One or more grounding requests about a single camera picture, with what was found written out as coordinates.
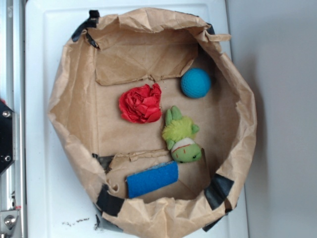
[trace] red crumpled ribbon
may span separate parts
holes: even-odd
[[[132,88],[119,99],[121,117],[133,123],[155,122],[162,116],[159,108],[161,89],[157,83]]]

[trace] green plush toy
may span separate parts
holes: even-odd
[[[166,112],[165,124],[162,137],[175,161],[192,162],[202,157],[200,146],[193,140],[199,127],[194,124],[192,119],[183,117],[180,110],[173,106]]]

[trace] white wall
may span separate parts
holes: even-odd
[[[250,238],[317,237],[317,1],[227,0],[233,61],[255,93]]]

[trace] white surface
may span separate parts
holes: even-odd
[[[246,183],[250,238],[315,238],[317,1],[227,3],[233,61],[259,119]]]
[[[101,15],[106,15],[155,6],[199,15],[211,22],[217,33],[228,32],[224,0],[146,3],[127,0],[107,3],[100,0],[29,0],[27,3],[26,159],[28,232],[31,238],[131,237],[108,230],[94,230],[96,218],[92,202],[72,171],[46,112],[62,46],[88,18],[90,9],[98,9]],[[229,44],[224,46],[229,52]],[[238,208],[211,231],[199,230],[188,237],[247,238],[244,192]]]

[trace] metal frame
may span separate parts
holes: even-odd
[[[0,97],[14,111],[14,163],[0,177],[0,227],[1,237],[13,238],[27,237],[24,124],[25,3],[26,0],[0,0]]]

